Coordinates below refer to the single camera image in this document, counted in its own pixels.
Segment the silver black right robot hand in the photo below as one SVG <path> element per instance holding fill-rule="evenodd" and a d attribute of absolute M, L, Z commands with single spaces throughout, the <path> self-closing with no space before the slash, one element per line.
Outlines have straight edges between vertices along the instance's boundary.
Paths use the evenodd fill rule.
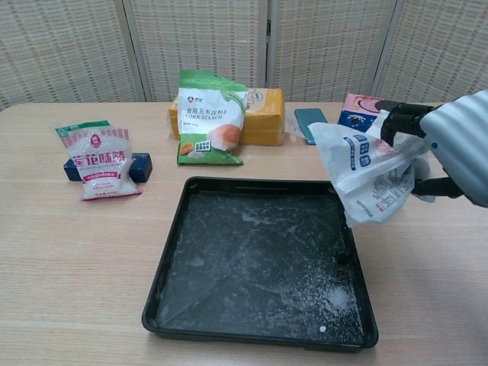
<path fill-rule="evenodd" d="M 393 145 L 397 133 L 422 138 L 447 174 L 417 179 L 417 196 L 457 198 L 487 207 L 487 90 L 438 107 L 400 103 L 384 120 L 380 138 Z"/>

